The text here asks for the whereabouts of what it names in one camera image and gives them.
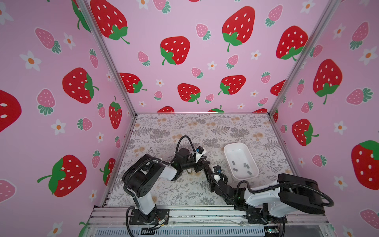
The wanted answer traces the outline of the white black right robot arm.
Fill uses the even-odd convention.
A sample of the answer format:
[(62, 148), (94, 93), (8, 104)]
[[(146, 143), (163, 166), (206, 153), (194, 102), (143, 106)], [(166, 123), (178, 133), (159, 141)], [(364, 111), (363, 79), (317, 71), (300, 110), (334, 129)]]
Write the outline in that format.
[(320, 191), (316, 181), (290, 174), (279, 174), (275, 182), (258, 188), (252, 188), (246, 180), (234, 188), (221, 172), (207, 172), (206, 178), (210, 191), (235, 210), (244, 211), (250, 224), (285, 221), (285, 216), (295, 211), (322, 215), (326, 207), (334, 206), (334, 201)]

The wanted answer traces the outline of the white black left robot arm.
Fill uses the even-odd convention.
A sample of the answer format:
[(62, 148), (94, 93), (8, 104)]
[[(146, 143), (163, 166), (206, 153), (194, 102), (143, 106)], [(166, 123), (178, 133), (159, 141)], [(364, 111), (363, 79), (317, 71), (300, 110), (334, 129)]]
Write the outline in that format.
[(188, 169), (193, 169), (196, 173), (209, 171), (210, 162), (205, 154), (203, 147), (195, 148), (187, 135), (182, 136), (170, 162), (145, 154), (132, 165), (122, 176), (123, 190), (131, 196), (136, 209), (149, 216), (157, 209), (150, 193), (157, 180), (164, 178), (176, 181)]

